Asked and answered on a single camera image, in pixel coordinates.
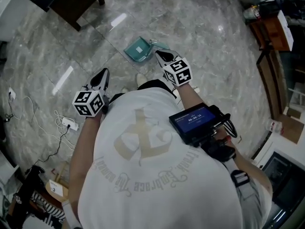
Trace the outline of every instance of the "power outlet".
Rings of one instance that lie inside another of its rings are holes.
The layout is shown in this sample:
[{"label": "power outlet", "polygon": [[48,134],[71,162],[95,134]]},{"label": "power outlet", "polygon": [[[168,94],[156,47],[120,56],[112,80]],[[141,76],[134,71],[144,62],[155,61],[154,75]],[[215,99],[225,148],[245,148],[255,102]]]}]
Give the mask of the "power outlet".
[{"label": "power outlet", "polygon": [[16,93],[14,92],[14,90],[11,87],[9,88],[9,96],[10,96],[11,102],[13,102],[16,98]]},{"label": "power outlet", "polygon": [[62,124],[65,125],[65,126],[70,125],[70,129],[72,129],[74,131],[78,130],[78,124],[74,123],[72,120],[69,120],[65,117],[63,117],[63,119],[62,119]]}]

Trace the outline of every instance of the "teal dustpan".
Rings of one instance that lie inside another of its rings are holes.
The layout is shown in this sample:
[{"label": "teal dustpan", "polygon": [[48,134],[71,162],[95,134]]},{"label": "teal dustpan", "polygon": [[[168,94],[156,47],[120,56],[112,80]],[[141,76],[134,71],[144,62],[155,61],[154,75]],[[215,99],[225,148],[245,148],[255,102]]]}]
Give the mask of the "teal dustpan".
[{"label": "teal dustpan", "polygon": [[124,52],[136,62],[142,62],[151,53],[154,46],[162,49],[169,49],[169,47],[161,42],[147,42],[144,38],[139,37],[135,42],[129,45]]}]

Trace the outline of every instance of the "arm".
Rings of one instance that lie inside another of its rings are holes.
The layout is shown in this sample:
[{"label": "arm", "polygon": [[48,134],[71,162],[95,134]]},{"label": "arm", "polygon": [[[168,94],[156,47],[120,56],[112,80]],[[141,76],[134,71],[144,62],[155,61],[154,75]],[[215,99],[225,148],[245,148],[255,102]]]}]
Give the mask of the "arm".
[{"label": "arm", "polygon": [[[193,90],[193,88],[187,83],[182,86],[177,86],[176,89],[179,92],[182,103],[185,109],[191,108],[200,103],[204,103],[200,96]],[[227,136],[227,132],[224,127],[221,126],[217,130],[217,134],[215,136],[216,139],[223,139]],[[235,163],[240,170],[246,172],[249,176],[258,180],[258,182],[267,189],[269,194],[272,196],[272,185],[270,183],[267,175],[256,166],[252,165],[249,161],[247,161],[237,150],[235,145],[230,141],[227,143],[228,146],[231,146],[235,149],[236,158]]]},{"label": "arm", "polygon": [[95,138],[100,128],[101,117],[102,112],[100,111],[94,118],[86,119],[70,163],[68,198],[78,220],[78,201],[85,178],[93,163]]}]

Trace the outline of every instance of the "small display screen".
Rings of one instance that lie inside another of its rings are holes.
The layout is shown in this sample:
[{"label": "small display screen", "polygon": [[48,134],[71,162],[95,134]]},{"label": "small display screen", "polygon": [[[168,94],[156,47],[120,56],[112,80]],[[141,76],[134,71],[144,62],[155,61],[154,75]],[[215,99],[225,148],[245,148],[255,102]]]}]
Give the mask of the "small display screen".
[{"label": "small display screen", "polygon": [[177,125],[183,130],[183,132],[188,132],[209,122],[214,118],[215,115],[212,114],[207,108],[201,107],[182,117],[175,119],[175,121]]}]

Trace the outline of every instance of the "white t-shirt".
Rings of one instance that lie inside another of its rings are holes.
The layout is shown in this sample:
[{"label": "white t-shirt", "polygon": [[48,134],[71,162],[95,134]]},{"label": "white t-shirt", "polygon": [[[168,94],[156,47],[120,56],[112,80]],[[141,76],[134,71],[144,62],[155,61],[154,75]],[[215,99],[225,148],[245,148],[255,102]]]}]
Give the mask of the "white t-shirt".
[{"label": "white t-shirt", "polygon": [[[79,201],[84,229],[245,228],[226,168],[202,149],[185,145],[169,123],[180,112],[161,88],[124,94],[110,105],[98,131],[94,162]],[[257,181],[261,227],[271,197]]]}]

